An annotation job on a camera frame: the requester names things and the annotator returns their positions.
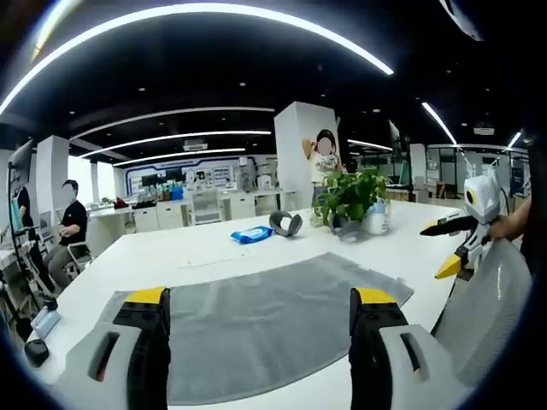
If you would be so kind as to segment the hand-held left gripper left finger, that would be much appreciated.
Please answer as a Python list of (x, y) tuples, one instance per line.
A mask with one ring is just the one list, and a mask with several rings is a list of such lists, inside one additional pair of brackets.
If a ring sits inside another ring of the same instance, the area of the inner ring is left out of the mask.
[(130, 292), (67, 354), (53, 383), (66, 409), (166, 409), (170, 290)]

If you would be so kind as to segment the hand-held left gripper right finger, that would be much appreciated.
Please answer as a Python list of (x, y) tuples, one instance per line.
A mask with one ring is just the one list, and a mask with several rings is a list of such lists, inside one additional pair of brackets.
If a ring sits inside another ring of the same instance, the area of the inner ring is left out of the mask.
[(447, 350), (383, 290), (350, 291), (352, 409), (456, 409), (467, 387)]

